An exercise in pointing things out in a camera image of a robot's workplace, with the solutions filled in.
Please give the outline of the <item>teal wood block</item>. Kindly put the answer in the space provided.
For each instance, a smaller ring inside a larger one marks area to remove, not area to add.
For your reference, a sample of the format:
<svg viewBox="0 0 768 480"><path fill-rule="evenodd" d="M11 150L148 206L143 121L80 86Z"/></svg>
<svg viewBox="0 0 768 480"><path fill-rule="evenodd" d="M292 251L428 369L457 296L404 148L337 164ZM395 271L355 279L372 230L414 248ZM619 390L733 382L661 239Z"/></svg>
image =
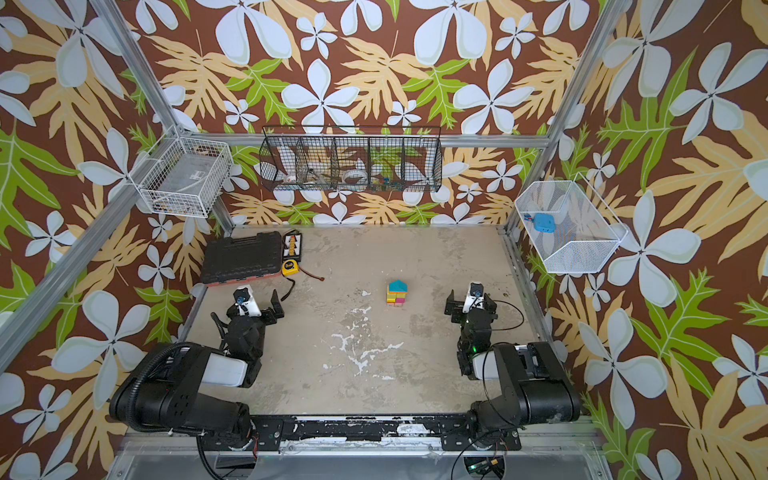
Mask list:
<svg viewBox="0 0 768 480"><path fill-rule="evenodd" d="M394 280L388 284L387 291L392 294L406 294L408 286L402 280Z"/></svg>

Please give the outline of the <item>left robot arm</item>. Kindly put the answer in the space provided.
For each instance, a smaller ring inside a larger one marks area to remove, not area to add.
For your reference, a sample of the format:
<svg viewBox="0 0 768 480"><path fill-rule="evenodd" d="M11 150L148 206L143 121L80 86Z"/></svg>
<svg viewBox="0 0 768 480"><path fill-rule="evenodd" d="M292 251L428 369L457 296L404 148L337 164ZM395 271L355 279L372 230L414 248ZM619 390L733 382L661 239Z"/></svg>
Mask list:
<svg viewBox="0 0 768 480"><path fill-rule="evenodd" d="M270 305L261 308L248 286L236 289L233 298L226 322L211 314L218 347L187 341L156 345L113 394L110 417L137 432L172 431L245 442L252 431L249 408L203 394L200 386L254 384L262 367L266 328L285 316L285 298L273 292Z"/></svg>

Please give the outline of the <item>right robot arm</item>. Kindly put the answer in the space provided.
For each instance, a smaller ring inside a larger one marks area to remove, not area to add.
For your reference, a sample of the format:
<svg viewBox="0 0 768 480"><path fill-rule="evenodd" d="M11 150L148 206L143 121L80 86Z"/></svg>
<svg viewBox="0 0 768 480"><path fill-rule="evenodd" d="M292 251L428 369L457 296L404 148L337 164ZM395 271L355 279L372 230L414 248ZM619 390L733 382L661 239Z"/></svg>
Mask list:
<svg viewBox="0 0 768 480"><path fill-rule="evenodd" d="M498 302L472 283L465 299L446 298L444 314L460 327L460 373L482 383L485 398L472 404L458 433L471 448L500 442L520 448L519 430L529 425L569 423L581 416L581 401L547 342L494 342Z"/></svg>

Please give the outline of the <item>yellow tape measure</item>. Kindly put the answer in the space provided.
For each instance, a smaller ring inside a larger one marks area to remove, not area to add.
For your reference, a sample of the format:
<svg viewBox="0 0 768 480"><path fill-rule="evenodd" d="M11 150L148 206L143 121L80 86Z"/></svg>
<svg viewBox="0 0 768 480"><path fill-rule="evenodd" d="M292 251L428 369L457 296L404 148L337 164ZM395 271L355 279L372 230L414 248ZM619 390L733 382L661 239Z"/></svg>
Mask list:
<svg viewBox="0 0 768 480"><path fill-rule="evenodd" d="M289 277L300 272L299 263L294 259L284 260L281 266L283 276Z"/></svg>

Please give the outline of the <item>black and red tool case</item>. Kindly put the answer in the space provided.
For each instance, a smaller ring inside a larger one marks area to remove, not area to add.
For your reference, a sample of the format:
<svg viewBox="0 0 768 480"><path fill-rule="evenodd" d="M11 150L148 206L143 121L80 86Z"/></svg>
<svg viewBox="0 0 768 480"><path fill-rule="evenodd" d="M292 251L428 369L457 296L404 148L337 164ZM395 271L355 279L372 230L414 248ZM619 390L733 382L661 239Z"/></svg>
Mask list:
<svg viewBox="0 0 768 480"><path fill-rule="evenodd" d="M205 250L200 282L214 285L277 275L282 252L282 236L277 231L212 241Z"/></svg>

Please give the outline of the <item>blue object in basket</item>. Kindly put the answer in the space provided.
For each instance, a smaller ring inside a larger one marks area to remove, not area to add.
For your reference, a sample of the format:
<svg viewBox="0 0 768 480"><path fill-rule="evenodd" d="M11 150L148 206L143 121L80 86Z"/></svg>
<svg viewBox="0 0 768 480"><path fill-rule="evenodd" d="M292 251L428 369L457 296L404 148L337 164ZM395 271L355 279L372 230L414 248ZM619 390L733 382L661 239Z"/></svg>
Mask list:
<svg viewBox="0 0 768 480"><path fill-rule="evenodd" d="M554 233L556 230L554 217L547 213L526 213L524 220L529 222L537 232Z"/></svg>

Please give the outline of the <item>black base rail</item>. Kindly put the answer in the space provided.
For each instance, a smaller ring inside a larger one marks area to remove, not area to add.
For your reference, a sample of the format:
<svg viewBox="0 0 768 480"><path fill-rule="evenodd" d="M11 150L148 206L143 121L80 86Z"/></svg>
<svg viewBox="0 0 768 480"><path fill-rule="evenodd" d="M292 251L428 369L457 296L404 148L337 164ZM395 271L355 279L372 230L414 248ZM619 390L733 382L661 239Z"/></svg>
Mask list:
<svg viewBox="0 0 768 480"><path fill-rule="evenodd" d="M438 451L479 451L501 447L521 449L520 436L513 428L482 433L465 413L415 415L253 415L250 434L242 441L226 441L221 435L206 435L202 445L208 451L286 452L296 443L330 443L342 446L373 444L395 446L407 441Z"/></svg>

